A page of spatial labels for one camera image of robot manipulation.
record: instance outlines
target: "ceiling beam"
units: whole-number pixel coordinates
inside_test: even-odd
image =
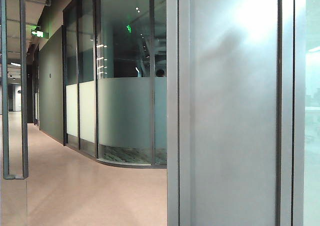
[[[17,22],[17,23],[19,23],[19,22],[20,22],[19,20],[9,19],[9,18],[7,18],[7,21],[10,21],[10,22]],[[40,28],[40,26],[38,26],[37,24],[34,24],[34,23],[28,23],[28,22],[26,22],[25,24],[26,24],[26,25],[28,25],[28,26],[34,26],[34,27],[39,27],[39,28]]]
[[[25,0],[25,2],[40,4],[40,5],[44,5],[44,6],[47,6],[47,7],[50,6],[50,4],[48,4],[47,2],[41,2],[41,1],[36,1],[36,0]]]

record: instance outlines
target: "glass door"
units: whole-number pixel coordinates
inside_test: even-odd
[[[24,0],[1,4],[1,222],[27,225],[28,139]]]

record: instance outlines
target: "ceiling light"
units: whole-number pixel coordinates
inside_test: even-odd
[[[309,52],[317,52],[317,51],[320,51],[320,47],[315,47],[309,50]]]
[[[11,65],[17,66],[17,67],[20,67],[20,66],[21,66],[20,64],[18,64],[18,63],[13,63],[13,62],[11,62]]]

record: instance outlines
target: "green exit sign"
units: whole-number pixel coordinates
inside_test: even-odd
[[[49,38],[49,33],[37,31],[34,29],[31,30],[31,35],[34,37],[47,38],[47,39]]]

